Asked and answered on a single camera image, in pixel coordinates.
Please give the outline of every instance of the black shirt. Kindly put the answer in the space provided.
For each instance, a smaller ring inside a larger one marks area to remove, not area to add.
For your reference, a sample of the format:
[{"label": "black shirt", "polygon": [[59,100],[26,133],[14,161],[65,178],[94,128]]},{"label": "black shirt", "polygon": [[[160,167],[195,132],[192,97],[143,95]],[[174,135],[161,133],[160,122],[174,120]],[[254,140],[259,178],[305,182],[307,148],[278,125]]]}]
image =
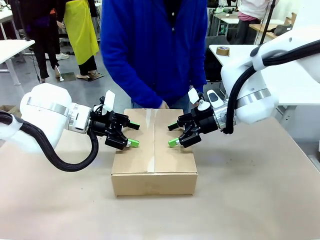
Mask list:
[{"label": "black shirt", "polygon": [[[56,1],[56,13],[57,13],[57,20],[62,23],[65,16],[66,11],[66,3],[70,2],[72,0],[57,0]],[[97,17],[97,10],[95,6],[94,0],[88,0],[89,7],[90,7],[90,13],[91,17],[95,18]]]},{"label": "black shirt", "polygon": [[163,2],[171,26],[174,27],[176,25],[177,16],[180,10],[182,0],[163,0]]}]

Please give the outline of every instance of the tape roll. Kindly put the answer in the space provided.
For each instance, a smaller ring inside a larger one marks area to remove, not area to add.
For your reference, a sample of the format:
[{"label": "tape roll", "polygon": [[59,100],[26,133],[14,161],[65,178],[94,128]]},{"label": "tape roll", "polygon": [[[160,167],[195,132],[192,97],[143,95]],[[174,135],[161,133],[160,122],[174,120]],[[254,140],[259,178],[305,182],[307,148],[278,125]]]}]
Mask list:
[{"label": "tape roll", "polygon": [[216,48],[216,54],[220,56],[230,56],[230,48],[226,46],[218,46]]}]

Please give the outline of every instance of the blue jacket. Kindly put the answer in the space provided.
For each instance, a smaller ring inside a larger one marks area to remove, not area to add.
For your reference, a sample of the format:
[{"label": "blue jacket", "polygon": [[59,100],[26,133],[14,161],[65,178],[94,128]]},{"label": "blue jacket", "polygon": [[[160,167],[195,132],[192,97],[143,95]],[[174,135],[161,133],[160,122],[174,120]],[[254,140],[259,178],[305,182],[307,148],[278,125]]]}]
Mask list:
[{"label": "blue jacket", "polygon": [[207,0],[182,0],[174,28],[164,0],[103,0],[104,64],[137,104],[171,105],[190,86],[203,92],[207,26]]}]

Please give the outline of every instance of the cardboard box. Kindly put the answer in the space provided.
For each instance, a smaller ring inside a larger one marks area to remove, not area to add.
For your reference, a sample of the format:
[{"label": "cardboard box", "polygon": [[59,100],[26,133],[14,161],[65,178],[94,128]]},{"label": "cardboard box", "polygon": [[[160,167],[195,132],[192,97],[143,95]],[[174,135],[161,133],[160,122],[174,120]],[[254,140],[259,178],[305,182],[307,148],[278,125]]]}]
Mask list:
[{"label": "cardboard box", "polygon": [[2,105],[0,106],[0,110],[7,112],[8,114],[13,114],[17,116],[18,118],[21,118],[21,112],[20,109],[17,106],[12,105]]},{"label": "cardboard box", "polygon": [[168,141],[182,134],[181,129],[169,131],[168,125],[176,122],[183,111],[126,109],[124,114],[140,124],[139,130],[123,130],[140,145],[116,152],[111,173],[114,194],[192,195],[198,177],[192,148],[168,145]]}]

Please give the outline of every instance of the yellow apron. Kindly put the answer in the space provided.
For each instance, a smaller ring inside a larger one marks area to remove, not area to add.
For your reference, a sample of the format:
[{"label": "yellow apron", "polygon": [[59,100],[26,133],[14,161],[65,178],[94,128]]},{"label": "yellow apron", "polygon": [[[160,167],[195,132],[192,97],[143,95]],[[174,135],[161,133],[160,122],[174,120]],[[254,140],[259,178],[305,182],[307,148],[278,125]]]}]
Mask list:
[{"label": "yellow apron", "polygon": [[72,0],[65,5],[64,24],[78,65],[99,52],[88,0]]}]

